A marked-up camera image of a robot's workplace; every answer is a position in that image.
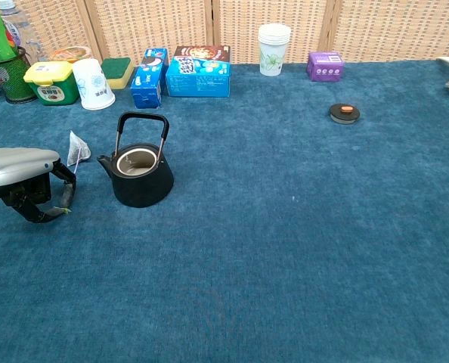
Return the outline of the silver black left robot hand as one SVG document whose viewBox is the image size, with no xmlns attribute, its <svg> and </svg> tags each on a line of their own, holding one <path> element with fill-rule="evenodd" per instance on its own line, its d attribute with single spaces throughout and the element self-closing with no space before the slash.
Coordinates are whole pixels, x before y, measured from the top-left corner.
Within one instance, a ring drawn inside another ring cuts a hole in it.
<svg viewBox="0 0 449 363">
<path fill-rule="evenodd" d="M 39 204 L 51 199 L 50 175 L 63 180 L 60 206 L 42 211 Z M 30 147 L 0 148 L 0 200 L 33 223 L 50 222 L 70 212 L 76 175 L 54 150 Z"/>
</svg>

